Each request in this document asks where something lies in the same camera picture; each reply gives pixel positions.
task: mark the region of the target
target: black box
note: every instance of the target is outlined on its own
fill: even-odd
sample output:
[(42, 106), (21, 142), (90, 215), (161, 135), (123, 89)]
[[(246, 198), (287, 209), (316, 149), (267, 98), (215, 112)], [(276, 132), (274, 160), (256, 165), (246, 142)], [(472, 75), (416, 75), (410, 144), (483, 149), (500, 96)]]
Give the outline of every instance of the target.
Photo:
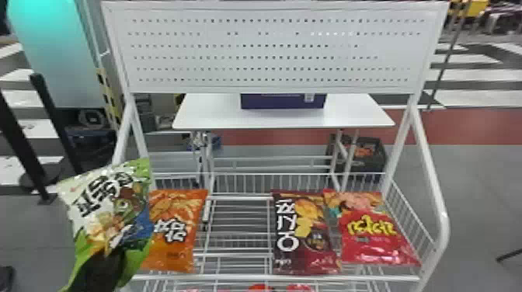
[(325, 106), (326, 94), (258, 94), (242, 93), (241, 108), (244, 110), (267, 109), (322, 109)]
[[(330, 134), (330, 141), (326, 148), (326, 155), (333, 154), (333, 145), (336, 140), (335, 134)], [(347, 151), (350, 150), (352, 143), (352, 137), (349, 135), (343, 135), (341, 137), (341, 143), (344, 144)], [(357, 149), (353, 156), (352, 167), (350, 172), (383, 172), (385, 170), (386, 161), (385, 147), (381, 142), (381, 139), (376, 137), (359, 137), (357, 139)], [(343, 156), (339, 153), (337, 158), (336, 172), (344, 172), (344, 165), (346, 161)], [(381, 176), (375, 176), (375, 179), (380, 179)]]

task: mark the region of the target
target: black pole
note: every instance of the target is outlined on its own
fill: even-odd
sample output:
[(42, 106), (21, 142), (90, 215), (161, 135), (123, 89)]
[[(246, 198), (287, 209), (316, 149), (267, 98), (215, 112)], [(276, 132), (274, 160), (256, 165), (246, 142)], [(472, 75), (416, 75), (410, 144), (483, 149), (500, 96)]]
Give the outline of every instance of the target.
[(0, 130), (11, 145), (12, 150), (26, 170), (26, 174), (32, 181), (32, 185), (40, 193), (39, 204), (48, 205), (53, 203), (56, 195), (50, 195), (45, 186), (55, 181), (54, 175), (48, 175), (44, 167), (38, 161), (37, 155), (29, 144), (26, 136), (22, 132), (22, 128), (16, 121), (15, 114), (4, 99), (0, 91)]
[(42, 100), (43, 106), (49, 115), (50, 121), (53, 123), (54, 129), (60, 138), (61, 144), (64, 146), (65, 154), (72, 165), (72, 168), (77, 175), (82, 174), (83, 167), (80, 164), (80, 160), (76, 155), (75, 149), (72, 147), (69, 141), (68, 135), (65, 132), (64, 124), (61, 121), (60, 114), (57, 112), (54, 106), (53, 99), (50, 97), (49, 90), (45, 84), (45, 79), (40, 73), (32, 73), (30, 81), (33, 87), (37, 90), (40, 99)]
[(522, 249), (517, 249), (515, 251), (508, 252), (505, 255), (501, 255), (498, 258), (496, 258), (496, 261), (497, 262), (502, 262), (504, 259), (512, 258), (514, 256), (518, 256), (519, 254), (522, 254)]

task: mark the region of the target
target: wire basket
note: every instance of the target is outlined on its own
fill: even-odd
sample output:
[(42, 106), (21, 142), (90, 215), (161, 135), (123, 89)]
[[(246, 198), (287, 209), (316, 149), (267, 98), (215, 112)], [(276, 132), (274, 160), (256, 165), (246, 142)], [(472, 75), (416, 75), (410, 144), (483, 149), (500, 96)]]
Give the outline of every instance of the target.
[[(160, 189), (196, 189), (197, 176), (163, 173), (156, 176)], [(378, 191), (383, 173), (350, 173), (348, 191)], [(194, 274), (138, 274), (143, 291), (198, 290), (245, 291), (254, 283), (284, 290), (289, 283), (306, 283), (315, 291), (385, 291), (391, 286), (419, 281), (421, 268), (343, 265), (339, 275), (284, 276), (272, 274), (275, 213), (271, 189), (321, 192), (333, 188), (340, 175), (327, 173), (214, 173), (207, 198), (208, 222), (200, 224), (194, 246)], [(395, 183), (385, 198), (388, 212), (425, 263), (434, 251), (433, 239)], [(340, 254), (341, 236), (335, 218), (329, 219), (334, 249)]]

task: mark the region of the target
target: red floor stripe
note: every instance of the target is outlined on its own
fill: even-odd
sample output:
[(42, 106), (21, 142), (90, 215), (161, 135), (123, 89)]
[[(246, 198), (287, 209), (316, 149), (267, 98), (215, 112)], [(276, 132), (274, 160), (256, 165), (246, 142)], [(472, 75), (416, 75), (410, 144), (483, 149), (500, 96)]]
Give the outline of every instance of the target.
[[(393, 144), (402, 110), (386, 112), (397, 126), (363, 129), (361, 135), (379, 137), (385, 144)], [(422, 118), (430, 144), (522, 144), (522, 109), (444, 109), (422, 113)], [(296, 145), (325, 144), (334, 129), (221, 130), (216, 133), (223, 137), (226, 145)]]

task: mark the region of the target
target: snack bag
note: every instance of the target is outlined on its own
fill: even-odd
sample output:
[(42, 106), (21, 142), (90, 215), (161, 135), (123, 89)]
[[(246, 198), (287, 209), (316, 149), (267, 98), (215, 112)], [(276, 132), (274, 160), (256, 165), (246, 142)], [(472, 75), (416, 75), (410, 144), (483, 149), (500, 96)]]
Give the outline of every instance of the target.
[(253, 284), (247, 290), (248, 292), (276, 292), (273, 287), (267, 286), (265, 284)]
[(110, 165), (61, 181), (76, 261), (61, 291), (112, 292), (124, 286), (148, 253), (148, 159)]
[(144, 269), (192, 273), (197, 223), (205, 189), (157, 189), (149, 194), (154, 234)]
[(337, 274), (340, 261), (333, 251), (320, 194), (272, 191), (277, 239), (274, 273)]
[(385, 212), (381, 193), (326, 189), (324, 194), (339, 218), (343, 262), (420, 266), (411, 245)]
[(287, 286), (287, 292), (315, 292), (310, 285), (307, 284), (290, 284)]

